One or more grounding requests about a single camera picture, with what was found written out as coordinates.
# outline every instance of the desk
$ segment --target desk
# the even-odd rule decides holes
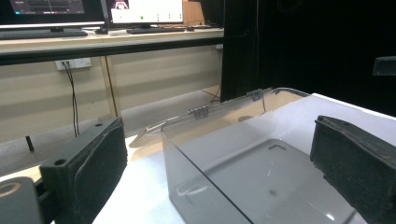
[[[55,60],[91,57],[73,71],[79,120],[219,85],[220,29],[0,42],[0,142],[72,124],[71,88]]]

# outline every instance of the transparent plastic container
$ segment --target transparent plastic container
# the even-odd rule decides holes
[[[309,160],[315,120],[343,119],[396,146],[395,119],[317,94],[261,93],[163,125],[169,197],[184,220],[365,223]]]

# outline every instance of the monitor screen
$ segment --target monitor screen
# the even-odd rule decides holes
[[[106,0],[111,24],[182,23],[183,0]]]
[[[0,29],[104,24],[99,0],[2,0]]]

